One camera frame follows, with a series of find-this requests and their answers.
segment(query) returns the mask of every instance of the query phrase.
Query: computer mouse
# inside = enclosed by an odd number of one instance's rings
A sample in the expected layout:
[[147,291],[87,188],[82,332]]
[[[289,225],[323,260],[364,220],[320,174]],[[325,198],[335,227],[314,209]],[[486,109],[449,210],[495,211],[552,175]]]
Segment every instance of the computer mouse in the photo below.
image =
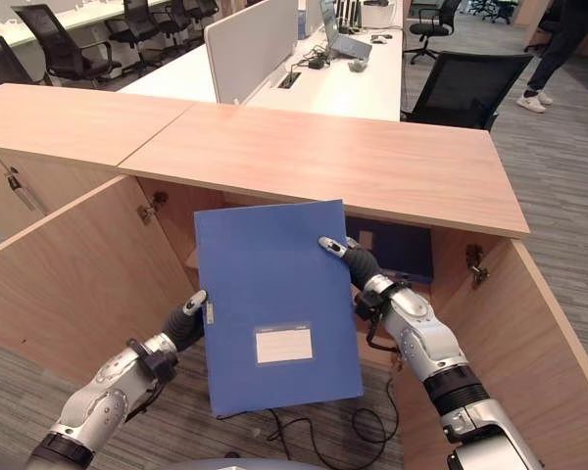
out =
[[364,69],[368,65],[368,60],[363,59],[354,59],[349,62],[349,70],[350,71],[364,71]]

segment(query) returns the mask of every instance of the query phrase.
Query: laptop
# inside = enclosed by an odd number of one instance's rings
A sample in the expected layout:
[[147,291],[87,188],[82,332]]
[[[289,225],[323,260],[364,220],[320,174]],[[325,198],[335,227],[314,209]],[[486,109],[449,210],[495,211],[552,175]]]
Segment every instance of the laptop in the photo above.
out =
[[333,2],[331,0],[320,0],[320,10],[322,11],[328,49],[355,59],[367,60],[372,46],[353,39],[346,34],[339,33]]

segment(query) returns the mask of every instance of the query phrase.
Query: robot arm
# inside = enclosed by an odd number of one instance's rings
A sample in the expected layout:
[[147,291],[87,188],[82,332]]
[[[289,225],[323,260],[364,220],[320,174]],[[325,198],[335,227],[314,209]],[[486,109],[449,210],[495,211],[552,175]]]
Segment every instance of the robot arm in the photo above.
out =
[[424,385],[451,443],[451,470],[539,470],[542,464],[468,365],[458,340],[433,308],[406,284],[381,273],[374,256],[349,240],[348,248],[321,237],[318,242],[349,266],[362,291],[358,314],[381,322],[402,357]]
[[144,411],[174,377],[176,354],[204,336],[200,307],[206,299],[205,291],[196,293],[170,314],[162,333],[144,344],[129,340],[68,399],[26,468],[86,468],[121,425]]

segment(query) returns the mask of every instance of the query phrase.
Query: blue binder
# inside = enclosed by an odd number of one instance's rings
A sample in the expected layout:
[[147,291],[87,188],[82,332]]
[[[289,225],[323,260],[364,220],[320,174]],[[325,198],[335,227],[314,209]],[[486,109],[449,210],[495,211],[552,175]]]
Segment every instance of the blue binder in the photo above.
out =
[[341,201],[195,213],[212,412],[363,393]]

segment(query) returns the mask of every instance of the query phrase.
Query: white sneaker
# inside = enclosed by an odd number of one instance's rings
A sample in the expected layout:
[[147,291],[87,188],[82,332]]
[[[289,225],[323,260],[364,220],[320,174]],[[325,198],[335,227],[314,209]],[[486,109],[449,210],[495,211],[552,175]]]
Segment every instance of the white sneaker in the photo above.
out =
[[542,90],[540,90],[538,92],[538,101],[540,101],[541,105],[545,105],[545,106],[553,105],[553,99]]
[[529,110],[533,113],[544,113],[545,111],[547,111],[547,109],[540,104],[538,96],[530,96],[529,98],[520,96],[516,103],[519,106],[523,106],[526,110]]

